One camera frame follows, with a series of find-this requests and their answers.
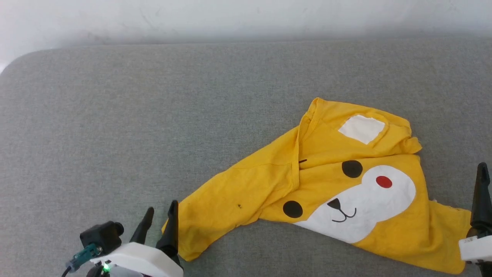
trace gray padded table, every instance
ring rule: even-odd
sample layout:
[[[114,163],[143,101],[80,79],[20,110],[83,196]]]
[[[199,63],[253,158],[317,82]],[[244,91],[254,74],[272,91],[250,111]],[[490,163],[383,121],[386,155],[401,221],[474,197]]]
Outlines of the gray padded table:
[[[80,232],[119,221],[127,242],[149,206],[154,245],[173,199],[296,126],[315,97],[408,119],[430,197],[470,209],[476,166],[492,165],[491,88],[492,40],[479,37],[28,54],[0,75],[1,276],[60,276]],[[268,221],[183,267],[187,277],[446,276]]]

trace yellow garment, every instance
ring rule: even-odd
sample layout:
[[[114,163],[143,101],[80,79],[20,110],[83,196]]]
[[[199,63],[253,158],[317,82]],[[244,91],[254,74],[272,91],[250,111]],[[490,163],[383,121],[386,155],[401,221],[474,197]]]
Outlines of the yellow garment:
[[[470,211],[429,201],[407,120],[315,99],[298,127],[180,203],[179,254],[197,258],[258,218],[296,224],[419,267],[459,274]]]

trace white wall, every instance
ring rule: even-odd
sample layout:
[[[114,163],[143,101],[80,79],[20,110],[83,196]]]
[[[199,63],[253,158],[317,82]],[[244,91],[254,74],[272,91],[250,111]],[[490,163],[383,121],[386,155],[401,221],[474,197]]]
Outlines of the white wall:
[[[71,45],[492,36],[492,0],[0,0],[0,71]]]

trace black eye print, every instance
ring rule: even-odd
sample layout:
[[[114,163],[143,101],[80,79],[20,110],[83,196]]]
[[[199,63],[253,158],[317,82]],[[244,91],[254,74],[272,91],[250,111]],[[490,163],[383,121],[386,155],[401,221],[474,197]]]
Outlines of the black eye print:
[[[303,215],[303,207],[301,207],[301,204],[297,203],[296,201],[287,201],[283,205],[283,212],[288,217],[298,218]]]
[[[350,178],[357,178],[362,173],[362,165],[358,161],[345,161],[341,164],[341,169]]]

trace red oval spot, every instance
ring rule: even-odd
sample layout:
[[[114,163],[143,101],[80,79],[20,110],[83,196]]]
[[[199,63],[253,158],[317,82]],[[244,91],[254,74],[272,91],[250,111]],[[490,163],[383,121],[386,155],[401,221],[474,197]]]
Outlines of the red oval spot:
[[[391,180],[386,176],[379,176],[376,178],[376,183],[383,188],[390,188],[393,185]]]

